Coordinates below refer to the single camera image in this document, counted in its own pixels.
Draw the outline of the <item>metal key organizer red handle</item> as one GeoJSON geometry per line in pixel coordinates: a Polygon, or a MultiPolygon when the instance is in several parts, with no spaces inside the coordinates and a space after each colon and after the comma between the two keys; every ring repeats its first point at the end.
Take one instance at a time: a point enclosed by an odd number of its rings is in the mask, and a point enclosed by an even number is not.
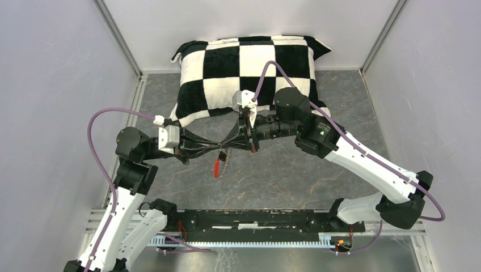
{"type": "Polygon", "coordinates": [[[218,154],[217,160],[214,164],[215,179],[218,179],[226,172],[230,164],[230,159],[231,159],[231,149],[230,148],[221,149],[218,154]]]}

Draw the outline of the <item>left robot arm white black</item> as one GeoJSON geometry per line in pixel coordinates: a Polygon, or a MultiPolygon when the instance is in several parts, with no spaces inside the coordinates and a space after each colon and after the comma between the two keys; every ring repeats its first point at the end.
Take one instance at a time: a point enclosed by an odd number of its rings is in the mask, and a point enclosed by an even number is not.
{"type": "Polygon", "coordinates": [[[111,200],[86,250],[77,260],[67,262],[64,271],[129,271],[143,249],[163,230],[177,231],[178,235],[168,239],[186,245],[187,220],[180,218],[176,204],[162,199],[150,202],[140,224],[127,231],[158,172],[158,167],[147,160],[175,157],[187,164],[220,147],[219,143],[172,125],[160,127],[156,137],[126,127],[118,133],[116,142],[120,165],[115,178],[108,179],[111,200]]]}

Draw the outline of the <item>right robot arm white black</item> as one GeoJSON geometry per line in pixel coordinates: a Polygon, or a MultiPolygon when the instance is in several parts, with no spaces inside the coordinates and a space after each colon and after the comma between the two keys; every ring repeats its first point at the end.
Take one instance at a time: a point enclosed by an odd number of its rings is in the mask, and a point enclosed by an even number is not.
{"type": "Polygon", "coordinates": [[[368,149],[295,87],[275,93],[272,116],[257,114],[256,99],[248,90],[235,92],[231,99],[248,150],[257,151],[266,139],[294,136],[303,152],[340,165],[377,188],[367,197],[336,200],[327,217],[332,230],[377,220],[408,230],[421,218],[433,181],[429,172],[403,169],[368,149]]]}

